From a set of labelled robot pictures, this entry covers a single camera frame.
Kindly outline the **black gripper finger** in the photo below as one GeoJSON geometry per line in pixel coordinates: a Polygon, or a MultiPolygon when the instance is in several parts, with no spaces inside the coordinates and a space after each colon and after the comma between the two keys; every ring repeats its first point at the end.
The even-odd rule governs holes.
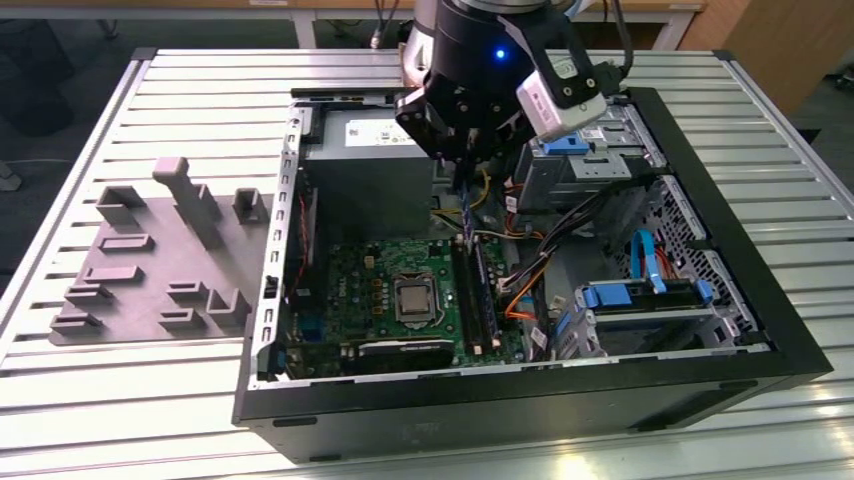
{"type": "Polygon", "coordinates": [[[395,95],[395,120],[427,156],[459,164],[467,154],[467,140],[459,128],[441,118],[423,91],[395,95]]]}
{"type": "Polygon", "coordinates": [[[536,137],[536,130],[524,112],[502,123],[478,128],[474,133],[474,162],[505,157],[536,137]]]}

